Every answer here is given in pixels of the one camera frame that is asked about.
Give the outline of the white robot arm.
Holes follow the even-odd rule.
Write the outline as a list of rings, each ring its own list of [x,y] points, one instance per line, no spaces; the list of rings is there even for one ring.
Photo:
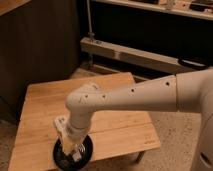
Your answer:
[[[81,144],[95,112],[140,110],[189,112],[201,115],[198,142],[190,171],[213,171],[213,69],[179,73],[115,89],[103,90],[94,82],[70,92],[70,112],[64,151]]]

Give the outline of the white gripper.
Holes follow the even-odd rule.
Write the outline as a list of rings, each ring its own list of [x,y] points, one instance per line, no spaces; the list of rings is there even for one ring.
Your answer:
[[[66,155],[69,155],[74,149],[74,142],[82,143],[89,132],[89,128],[78,129],[73,126],[67,126],[66,131],[69,138],[65,138],[63,140],[63,152]],[[83,143],[78,145],[78,151],[80,153],[85,152],[85,147]]]

